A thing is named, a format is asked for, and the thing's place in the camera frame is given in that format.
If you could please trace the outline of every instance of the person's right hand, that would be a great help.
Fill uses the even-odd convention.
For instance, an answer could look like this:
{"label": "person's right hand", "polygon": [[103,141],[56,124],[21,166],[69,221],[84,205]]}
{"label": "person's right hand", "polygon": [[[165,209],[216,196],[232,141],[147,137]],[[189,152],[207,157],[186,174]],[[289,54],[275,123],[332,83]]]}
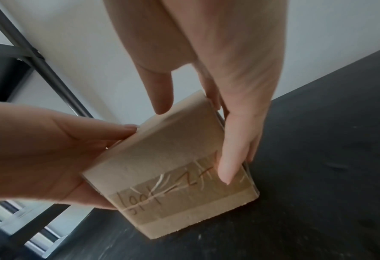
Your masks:
{"label": "person's right hand", "polygon": [[191,63],[225,108],[218,174],[254,158],[284,58],[287,0],[105,0],[154,110],[173,104],[171,71]]}

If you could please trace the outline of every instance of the cardboard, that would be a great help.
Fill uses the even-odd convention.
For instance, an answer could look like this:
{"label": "cardboard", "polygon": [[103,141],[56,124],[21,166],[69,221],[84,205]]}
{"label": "cardboard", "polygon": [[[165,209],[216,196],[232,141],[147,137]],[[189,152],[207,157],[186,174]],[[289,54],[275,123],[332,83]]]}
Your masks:
{"label": "cardboard", "polygon": [[147,120],[84,172],[139,231],[154,239],[258,198],[246,165],[220,181],[223,123],[202,91]]}

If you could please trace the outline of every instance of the person's left hand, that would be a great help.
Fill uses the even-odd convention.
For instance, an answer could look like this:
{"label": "person's left hand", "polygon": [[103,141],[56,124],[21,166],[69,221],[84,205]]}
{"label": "person's left hand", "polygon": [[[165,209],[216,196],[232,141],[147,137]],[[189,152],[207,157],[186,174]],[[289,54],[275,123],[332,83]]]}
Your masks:
{"label": "person's left hand", "polygon": [[0,103],[0,200],[37,199],[114,207],[81,177],[135,125]]}

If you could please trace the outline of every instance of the tabletop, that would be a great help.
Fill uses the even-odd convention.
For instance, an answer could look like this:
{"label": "tabletop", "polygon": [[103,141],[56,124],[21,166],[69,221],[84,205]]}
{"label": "tabletop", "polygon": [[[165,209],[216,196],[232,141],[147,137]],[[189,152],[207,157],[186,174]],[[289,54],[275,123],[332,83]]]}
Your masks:
{"label": "tabletop", "polygon": [[250,170],[252,203],[155,240],[95,209],[50,259],[380,259],[380,51],[275,99]]}

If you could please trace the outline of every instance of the skin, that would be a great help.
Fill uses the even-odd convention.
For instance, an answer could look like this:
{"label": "skin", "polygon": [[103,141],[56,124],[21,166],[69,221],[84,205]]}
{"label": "skin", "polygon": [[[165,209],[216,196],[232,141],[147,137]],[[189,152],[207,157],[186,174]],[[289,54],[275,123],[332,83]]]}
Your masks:
{"label": "skin", "polygon": [[218,174],[229,184],[252,161],[284,58],[286,0],[105,0],[157,114],[173,104],[171,72],[193,64],[224,107]]}
{"label": "skin", "polygon": [[0,200],[22,198],[114,207],[80,173],[136,132],[40,108],[0,103]]}

